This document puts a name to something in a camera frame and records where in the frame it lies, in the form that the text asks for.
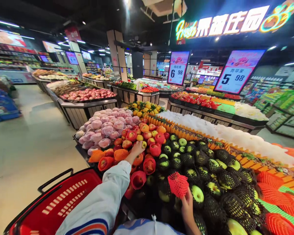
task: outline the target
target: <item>basket handle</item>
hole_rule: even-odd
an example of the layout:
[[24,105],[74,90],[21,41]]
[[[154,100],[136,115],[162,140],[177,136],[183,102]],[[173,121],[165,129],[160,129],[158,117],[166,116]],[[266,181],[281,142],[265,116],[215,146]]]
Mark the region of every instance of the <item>basket handle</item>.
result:
[[62,172],[62,173],[58,174],[56,177],[53,177],[51,180],[45,182],[42,186],[40,186],[40,187],[37,189],[38,192],[40,192],[41,194],[44,194],[45,192],[43,191],[43,189],[44,189],[47,185],[51,184],[53,181],[59,179],[61,176],[64,176],[64,175],[66,175],[66,174],[69,173],[69,172],[70,172],[71,175],[72,175],[72,174],[73,174],[73,168],[70,168],[70,169],[68,169],[68,170],[66,170],[66,171],[64,171],[64,172]]

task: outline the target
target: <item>black ceiling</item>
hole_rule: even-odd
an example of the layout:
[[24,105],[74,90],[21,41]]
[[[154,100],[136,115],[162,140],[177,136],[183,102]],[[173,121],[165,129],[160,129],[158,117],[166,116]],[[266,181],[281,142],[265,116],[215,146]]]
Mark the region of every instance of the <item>black ceiling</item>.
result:
[[[287,25],[274,34],[259,37],[257,34],[232,35],[221,37],[218,43],[213,38],[202,38],[189,45],[178,47],[175,40],[168,46],[171,24],[164,21],[171,20],[172,15],[157,17],[152,15],[154,22],[141,10],[146,9],[142,0],[128,0],[130,8],[124,5],[126,0],[0,0],[0,20],[23,26],[22,35],[35,36],[49,41],[63,41],[64,28],[68,21],[76,24],[85,49],[95,49],[96,45],[107,47],[106,31],[116,29],[123,33],[125,43],[136,42],[136,45],[145,49],[158,51],[192,50],[190,63],[196,64],[201,59],[210,59],[211,63],[223,64],[233,49],[267,49],[272,45],[277,48],[266,52],[262,61],[269,64],[283,64],[294,61],[294,15]],[[188,6],[186,20],[198,20],[206,16],[214,16],[227,8],[246,10],[267,4],[283,3],[283,0],[185,0]],[[177,22],[173,23],[175,32]]]

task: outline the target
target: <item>red shopping basket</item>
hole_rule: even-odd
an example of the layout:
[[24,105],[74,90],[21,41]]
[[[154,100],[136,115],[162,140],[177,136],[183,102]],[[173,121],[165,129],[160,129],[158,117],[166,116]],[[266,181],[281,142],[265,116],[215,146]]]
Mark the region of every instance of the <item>red shopping basket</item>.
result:
[[[54,185],[46,192],[43,189],[59,179],[71,175]],[[54,235],[65,217],[76,207],[102,180],[93,168],[73,174],[66,170],[38,188],[42,193],[26,207],[5,229],[4,235]]]

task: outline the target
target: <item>floor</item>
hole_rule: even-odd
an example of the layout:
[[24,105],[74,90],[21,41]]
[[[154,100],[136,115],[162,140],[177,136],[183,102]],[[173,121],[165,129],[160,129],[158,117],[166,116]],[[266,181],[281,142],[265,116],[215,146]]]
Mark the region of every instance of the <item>floor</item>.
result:
[[[72,140],[75,130],[49,96],[36,85],[16,88],[15,101],[23,116],[0,122],[0,234],[39,196],[40,185],[69,168],[76,172],[87,167]],[[167,99],[160,99],[159,104],[166,107]],[[294,147],[294,140],[266,129],[259,135],[268,142]]]

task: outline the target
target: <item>neon sign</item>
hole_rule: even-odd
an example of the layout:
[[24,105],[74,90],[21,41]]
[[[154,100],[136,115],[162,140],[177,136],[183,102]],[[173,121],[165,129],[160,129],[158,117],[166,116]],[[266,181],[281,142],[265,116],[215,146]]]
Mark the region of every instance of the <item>neon sign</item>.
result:
[[265,18],[269,7],[268,5],[253,8],[249,11],[224,14],[213,18],[203,18],[193,23],[187,23],[185,20],[181,20],[175,29],[176,40],[256,31],[262,33],[274,32],[285,25],[294,13],[294,1],[290,3],[290,1],[287,0],[283,4],[277,6],[273,10],[273,13]]

